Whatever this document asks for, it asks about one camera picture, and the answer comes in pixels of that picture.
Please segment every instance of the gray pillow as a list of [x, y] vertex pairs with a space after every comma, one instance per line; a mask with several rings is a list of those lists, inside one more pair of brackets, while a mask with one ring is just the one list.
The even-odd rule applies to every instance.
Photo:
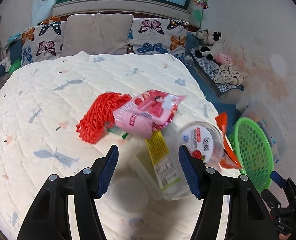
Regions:
[[76, 14], [67, 19], [62, 56], [127, 53], [132, 14]]

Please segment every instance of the white quilt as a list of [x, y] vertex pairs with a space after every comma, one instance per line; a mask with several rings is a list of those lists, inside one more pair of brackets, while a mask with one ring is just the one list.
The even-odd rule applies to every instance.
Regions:
[[[113, 91], [135, 96], [150, 89], [188, 96], [179, 105], [171, 124], [174, 127], [202, 119], [215, 125], [216, 109], [206, 101], [184, 64], [170, 54], [90, 56], [80, 52], [32, 63], [13, 73], [0, 90], [0, 229], [9, 240], [16, 239], [32, 201], [50, 174], [72, 176], [116, 144], [119, 161], [113, 179], [125, 174], [136, 176], [128, 161], [132, 154], [147, 151], [143, 139], [123, 141], [109, 133], [91, 145], [75, 131], [99, 94]], [[206, 115], [204, 104], [208, 105]], [[239, 175], [236, 170], [222, 173]], [[105, 195], [96, 205], [108, 240], [176, 240], [190, 239], [202, 201], [193, 195], [177, 201], [150, 198], [141, 217], [134, 218], [116, 213]], [[79, 239], [73, 208], [70, 198], [72, 237]], [[224, 239], [227, 214], [226, 197], [217, 239]]]

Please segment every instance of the pink snack package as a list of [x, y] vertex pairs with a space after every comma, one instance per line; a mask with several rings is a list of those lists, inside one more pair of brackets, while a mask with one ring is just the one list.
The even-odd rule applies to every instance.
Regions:
[[153, 131], [161, 130], [172, 122], [178, 104], [186, 97], [148, 90], [113, 111], [112, 114], [116, 126], [123, 131], [150, 138]]

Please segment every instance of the red knitted net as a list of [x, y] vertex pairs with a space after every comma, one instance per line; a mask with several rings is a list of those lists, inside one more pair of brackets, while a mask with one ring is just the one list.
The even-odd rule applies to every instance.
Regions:
[[121, 93], [104, 93], [97, 97], [80, 123], [76, 132], [83, 141], [97, 143], [103, 136], [105, 127], [110, 128], [115, 124], [112, 111], [118, 109], [131, 100], [130, 95]]

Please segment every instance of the pillow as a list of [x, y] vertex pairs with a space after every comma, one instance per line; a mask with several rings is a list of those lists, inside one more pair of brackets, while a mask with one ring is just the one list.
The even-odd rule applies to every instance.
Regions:
[[132, 14], [76, 14], [67, 19], [63, 57], [127, 53]]
[[21, 66], [62, 55], [66, 21], [27, 28], [22, 33]]
[[160, 18], [134, 19], [128, 53], [169, 53], [184, 62], [188, 23]]

